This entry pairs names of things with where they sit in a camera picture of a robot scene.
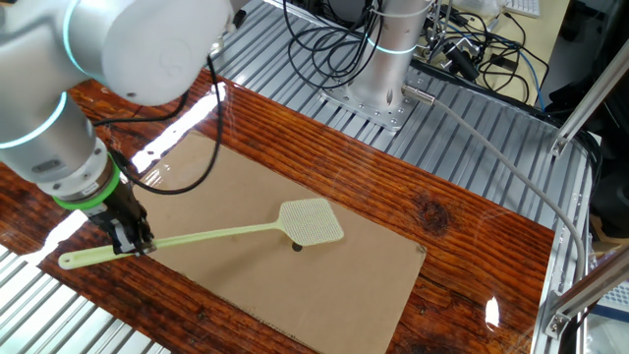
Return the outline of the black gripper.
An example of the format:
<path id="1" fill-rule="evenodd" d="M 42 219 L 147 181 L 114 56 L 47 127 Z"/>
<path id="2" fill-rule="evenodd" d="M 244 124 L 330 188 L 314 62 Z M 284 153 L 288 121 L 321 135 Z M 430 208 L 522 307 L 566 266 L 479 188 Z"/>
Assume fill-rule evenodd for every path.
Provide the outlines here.
<path id="1" fill-rule="evenodd" d="M 154 236 L 148 231 L 146 211 L 129 184 L 119 183 L 113 192 L 90 211 L 90 220 L 112 236 L 114 253 L 138 256 L 156 250 Z M 135 244 L 134 235 L 139 235 Z"/>

